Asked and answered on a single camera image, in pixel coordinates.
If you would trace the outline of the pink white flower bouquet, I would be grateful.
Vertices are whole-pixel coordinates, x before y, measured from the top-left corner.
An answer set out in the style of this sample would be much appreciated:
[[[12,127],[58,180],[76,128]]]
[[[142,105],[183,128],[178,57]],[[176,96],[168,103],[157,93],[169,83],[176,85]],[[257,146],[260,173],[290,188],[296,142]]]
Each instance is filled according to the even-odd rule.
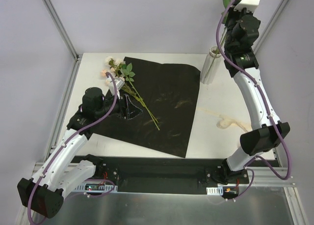
[[[149,110],[148,106],[144,102],[144,99],[140,96],[139,92],[136,90],[133,84],[135,73],[133,72],[132,63],[126,64],[126,62],[120,58],[107,56],[105,59],[105,69],[101,71],[101,76],[105,80],[105,85],[110,87],[113,85],[110,84],[112,81],[111,78],[106,76],[107,73],[110,73],[115,78],[116,85],[119,90],[123,90],[132,96],[142,105],[142,107],[146,109],[153,123],[157,129],[160,130],[157,118]]]

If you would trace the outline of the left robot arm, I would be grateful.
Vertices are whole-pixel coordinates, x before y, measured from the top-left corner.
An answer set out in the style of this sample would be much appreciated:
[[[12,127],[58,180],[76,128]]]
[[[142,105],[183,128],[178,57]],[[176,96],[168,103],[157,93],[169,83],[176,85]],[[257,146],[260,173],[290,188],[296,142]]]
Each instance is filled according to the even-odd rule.
[[[106,181],[103,160],[91,154],[70,172],[65,170],[91,138],[96,124],[111,115],[131,120],[142,114],[127,94],[120,96],[117,90],[111,93],[111,97],[105,97],[100,88],[88,88],[55,151],[31,179],[19,181],[17,189],[29,219],[32,212],[53,218],[71,191],[87,179]]]

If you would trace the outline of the black wrapping paper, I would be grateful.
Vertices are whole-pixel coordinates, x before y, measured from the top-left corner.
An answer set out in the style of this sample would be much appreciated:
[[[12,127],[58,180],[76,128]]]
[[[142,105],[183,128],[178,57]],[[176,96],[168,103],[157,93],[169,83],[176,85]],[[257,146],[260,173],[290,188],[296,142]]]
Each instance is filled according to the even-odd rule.
[[[125,57],[132,64],[134,91],[147,107],[132,120],[110,116],[95,134],[184,158],[192,130],[200,87],[200,71],[188,64],[156,63]]]

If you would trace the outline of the cream printed ribbon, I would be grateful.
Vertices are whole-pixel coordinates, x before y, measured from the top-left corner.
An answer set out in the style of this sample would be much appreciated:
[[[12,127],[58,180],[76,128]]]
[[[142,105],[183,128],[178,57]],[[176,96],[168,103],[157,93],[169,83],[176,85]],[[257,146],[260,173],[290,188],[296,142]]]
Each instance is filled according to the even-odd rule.
[[[231,126],[237,126],[245,133],[248,133],[250,130],[252,130],[251,124],[229,117],[225,114],[221,114],[221,113],[214,112],[212,110],[208,110],[208,109],[200,108],[200,107],[197,107],[196,110],[219,118],[219,120],[217,121],[216,127],[221,130],[226,130],[227,128]]]

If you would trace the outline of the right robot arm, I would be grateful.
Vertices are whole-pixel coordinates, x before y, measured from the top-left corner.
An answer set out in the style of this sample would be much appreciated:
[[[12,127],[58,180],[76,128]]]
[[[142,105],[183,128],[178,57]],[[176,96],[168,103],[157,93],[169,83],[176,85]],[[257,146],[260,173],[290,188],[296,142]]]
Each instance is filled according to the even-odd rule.
[[[291,175],[291,155],[284,141],[290,126],[287,122],[282,122],[273,110],[251,48],[259,36],[260,23],[246,8],[238,11],[227,7],[218,24],[219,27],[225,26],[226,39],[224,44],[217,41],[217,47],[231,78],[241,91],[252,127],[250,132],[240,136],[240,148],[214,172],[213,179],[222,184],[234,182],[254,160],[262,160],[263,153],[280,144],[287,157],[287,173],[281,176],[275,169],[271,171],[282,180],[287,180]]]

